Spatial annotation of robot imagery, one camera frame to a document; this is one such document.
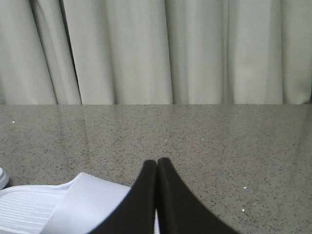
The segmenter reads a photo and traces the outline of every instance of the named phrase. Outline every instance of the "white slide sandal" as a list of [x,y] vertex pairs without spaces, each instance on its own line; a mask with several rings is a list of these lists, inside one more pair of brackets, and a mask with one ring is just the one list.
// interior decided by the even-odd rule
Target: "white slide sandal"
[[9,175],[0,167],[0,189],[3,189],[9,182]]
[[86,173],[62,185],[0,191],[1,234],[86,234],[107,218],[130,187]]

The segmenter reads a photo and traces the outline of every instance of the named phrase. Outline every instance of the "black object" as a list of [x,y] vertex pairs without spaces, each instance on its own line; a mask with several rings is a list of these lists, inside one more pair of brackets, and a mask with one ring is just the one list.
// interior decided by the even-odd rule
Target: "black object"
[[168,158],[158,160],[156,192],[161,234],[238,234],[197,200]]
[[156,162],[144,162],[132,189],[117,208],[89,234],[153,234]]

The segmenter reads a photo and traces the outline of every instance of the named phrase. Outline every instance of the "curtain fold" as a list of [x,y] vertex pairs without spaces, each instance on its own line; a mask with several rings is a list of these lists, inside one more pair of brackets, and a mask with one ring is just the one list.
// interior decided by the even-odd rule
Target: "curtain fold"
[[299,104],[312,0],[0,0],[2,104]]

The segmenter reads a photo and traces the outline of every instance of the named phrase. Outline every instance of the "white curtain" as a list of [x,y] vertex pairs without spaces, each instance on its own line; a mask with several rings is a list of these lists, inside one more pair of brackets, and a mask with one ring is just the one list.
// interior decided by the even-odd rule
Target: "white curtain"
[[2,104],[299,104],[312,0],[0,0]]

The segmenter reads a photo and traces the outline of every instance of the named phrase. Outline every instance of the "granite countertop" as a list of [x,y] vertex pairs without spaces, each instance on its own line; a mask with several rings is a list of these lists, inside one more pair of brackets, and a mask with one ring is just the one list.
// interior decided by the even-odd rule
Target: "granite countertop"
[[242,234],[312,233],[311,152],[312,105],[0,106],[11,185],[84,171],[131,186],[144,160],[169,157]]

